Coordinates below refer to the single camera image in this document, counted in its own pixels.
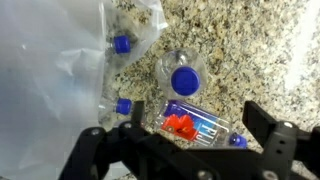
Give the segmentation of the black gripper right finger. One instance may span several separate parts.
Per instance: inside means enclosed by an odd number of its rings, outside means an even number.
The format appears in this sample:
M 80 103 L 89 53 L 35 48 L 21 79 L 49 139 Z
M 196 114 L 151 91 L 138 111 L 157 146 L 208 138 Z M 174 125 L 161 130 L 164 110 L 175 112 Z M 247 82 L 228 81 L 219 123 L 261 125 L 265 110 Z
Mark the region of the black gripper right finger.
M 258 165 L 265 180 L 300 178 L 291 171 L 294 160 L 301 161 L 320 176 L 320 127 L 311 132 L 301 130 L 289 121 L 277 121 L 254 101 L 246 101 L 242 122 L 263 147 Z

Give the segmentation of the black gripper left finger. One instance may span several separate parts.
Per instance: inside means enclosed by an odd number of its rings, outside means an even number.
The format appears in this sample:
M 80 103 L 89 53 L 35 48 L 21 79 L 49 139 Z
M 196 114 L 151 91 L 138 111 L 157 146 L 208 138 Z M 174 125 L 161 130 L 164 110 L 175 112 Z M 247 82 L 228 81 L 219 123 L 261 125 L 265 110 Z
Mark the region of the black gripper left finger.
M 128 121 L 106 132 L 103 128 L 83 130 L 68 157 L 58 180 L 103 180 L 110 165 L 121 162 L 135 176 L 139 175 L 136 142 L 144 134 L 143 101 L 136 101 Z

